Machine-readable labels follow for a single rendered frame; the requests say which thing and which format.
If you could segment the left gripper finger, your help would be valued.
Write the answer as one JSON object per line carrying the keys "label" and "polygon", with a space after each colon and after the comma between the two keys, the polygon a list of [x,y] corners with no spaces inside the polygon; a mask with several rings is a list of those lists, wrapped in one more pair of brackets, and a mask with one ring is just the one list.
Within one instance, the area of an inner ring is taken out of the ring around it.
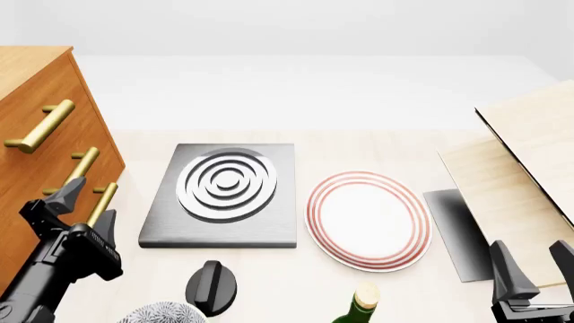
{"label": "left gripper finger", "polygon": [[115,242],[115,224],[116,224],[117,211],[109,209],[100,214],[95,214],[92,219],[93,245],[96,249],[110,249],[116,248]]}
{"label": "left gripper finger", "polygon": [[74,211],[77,198],[86,183],[85,177],[72,179],[56,193],[44,198],[48,210],[54,215],[70,214]]}

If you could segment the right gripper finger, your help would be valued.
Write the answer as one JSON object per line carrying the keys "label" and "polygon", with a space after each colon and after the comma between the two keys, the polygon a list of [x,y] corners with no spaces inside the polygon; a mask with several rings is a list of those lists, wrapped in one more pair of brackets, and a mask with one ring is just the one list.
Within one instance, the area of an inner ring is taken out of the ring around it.
{"label": "right gripper finger", "polygon": [[557,240],[549,247],[554,263],[560,269],[568,287],[574,287],[574,248],[566,241]]}
{"label": "right gripper finger", "polygon": [[529,305],[540,293],[538,287],[519,268],[503,241],[494,241],[489,250],[493,272],[492,304],[505,301],[510,305]]}

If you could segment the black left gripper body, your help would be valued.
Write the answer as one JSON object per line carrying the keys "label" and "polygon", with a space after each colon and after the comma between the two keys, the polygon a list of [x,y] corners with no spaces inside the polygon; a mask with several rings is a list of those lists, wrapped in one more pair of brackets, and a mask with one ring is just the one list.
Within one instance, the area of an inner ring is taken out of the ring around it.
{"label": "black left gripper body", "polygon": [[39,239],[37,247],[48,249],[49,261],[64,263],[74,280],[95,274],[111,281],[123,274],[117,250],[96,249],[92,244],[93,229],[86,223],[63,223],[48,210],[42,199],[26,202],[19,214]]}

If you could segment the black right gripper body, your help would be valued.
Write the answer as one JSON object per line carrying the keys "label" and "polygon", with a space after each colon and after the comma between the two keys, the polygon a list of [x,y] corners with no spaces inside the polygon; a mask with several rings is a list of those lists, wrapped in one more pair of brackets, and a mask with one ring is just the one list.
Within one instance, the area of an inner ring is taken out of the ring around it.
{"label": "black right gripper body", "polygon": [[493,299],[491,311],[497,323],[574,323],[574,305]]}

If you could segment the wooden cabinet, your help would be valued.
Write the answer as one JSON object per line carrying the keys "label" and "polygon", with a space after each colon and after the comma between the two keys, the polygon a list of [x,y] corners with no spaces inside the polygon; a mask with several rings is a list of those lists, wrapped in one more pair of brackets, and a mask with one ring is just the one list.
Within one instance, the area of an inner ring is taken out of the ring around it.
{"label": "wooden cabinet", "polygon": [[[31,78],[41,69],[43,69],[48,64],[52,63],[60,56],[68,53],[71,56],[72,63],[77,67],[82,80],[85,82],[80,67],[77,65],[74,56],[73,49],[66,46],[55,46],[55,47],[11,47],[11,46],[0,46],[0,99],[4,96],[14,91],[19,85],[22,85],[24,81]],[[124,161],[122,156],[117,149],[117,146],[113,140],[111,133],[104,121],[104,118],[100,114],[95,100],[91,94],[91,91],[85,82],[86,90],[89,93],[91,102],[102,123],[105,124],[106,132],[109,134],[109,141],[115,146],[117,152],[117,157],[121,159],[123,165]]]}

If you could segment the flat black stove plate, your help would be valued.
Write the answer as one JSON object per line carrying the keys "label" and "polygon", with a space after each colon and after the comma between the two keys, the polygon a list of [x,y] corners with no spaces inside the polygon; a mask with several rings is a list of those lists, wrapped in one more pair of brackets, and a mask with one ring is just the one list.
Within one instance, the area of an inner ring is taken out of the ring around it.
{"label": "flat black stove plate", "polygon": [[293,249],[296,217],[293,144],[177,144],[138,243]]}

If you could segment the pale wooden box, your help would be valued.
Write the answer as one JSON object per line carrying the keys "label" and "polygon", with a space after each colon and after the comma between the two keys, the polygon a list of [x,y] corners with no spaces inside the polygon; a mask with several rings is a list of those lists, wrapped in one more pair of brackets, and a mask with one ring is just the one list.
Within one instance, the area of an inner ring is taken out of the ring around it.
{"label": "pale wooden box", "polygon": [[549,247],[574,247],[574,80],[474,110],[490,133],[439,156],[488,242],[537,287],[565,283]]}

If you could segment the patterned bowl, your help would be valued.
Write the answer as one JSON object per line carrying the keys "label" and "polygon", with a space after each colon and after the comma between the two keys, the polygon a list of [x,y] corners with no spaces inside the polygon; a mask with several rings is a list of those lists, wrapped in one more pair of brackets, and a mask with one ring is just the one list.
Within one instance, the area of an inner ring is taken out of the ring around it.
{"label": "patterned bowl", "polygon": [[195,306],[160,301],[135,309],[118,323],[210,323]]}

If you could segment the round black stove knob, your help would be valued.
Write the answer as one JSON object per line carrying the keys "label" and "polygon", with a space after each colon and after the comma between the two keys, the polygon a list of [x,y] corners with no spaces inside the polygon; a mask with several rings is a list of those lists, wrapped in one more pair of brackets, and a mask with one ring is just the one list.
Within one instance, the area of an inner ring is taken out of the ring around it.
{"label": "round black stove knob", "polygon": [[235,301],[238,292],[236,276],[220,261],[208,260],[187,282],[186,301],[206,317],[223,314]]}

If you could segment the green bottle with cork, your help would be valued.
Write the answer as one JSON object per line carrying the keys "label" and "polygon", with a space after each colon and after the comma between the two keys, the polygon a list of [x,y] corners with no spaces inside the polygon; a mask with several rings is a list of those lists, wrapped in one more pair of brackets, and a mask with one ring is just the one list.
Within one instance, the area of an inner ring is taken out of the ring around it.
{"label": "green bottle with cork", "polygon": [[379,288],[373,283],[362,283],[356,288],[347,313],[332,323],[369,323],[379,301]]}

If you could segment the white plate with red rings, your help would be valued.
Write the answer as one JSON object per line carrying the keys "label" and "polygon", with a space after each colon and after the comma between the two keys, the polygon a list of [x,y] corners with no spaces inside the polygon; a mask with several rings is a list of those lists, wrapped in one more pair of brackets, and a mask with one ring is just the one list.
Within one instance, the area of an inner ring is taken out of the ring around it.
{"label": "white plate with red rings", "polygon": [[309,235],[345,266],[385,273],[420,260],[432,240],[426,206],[403,182],[344,171],[319,182],[305,206]]}

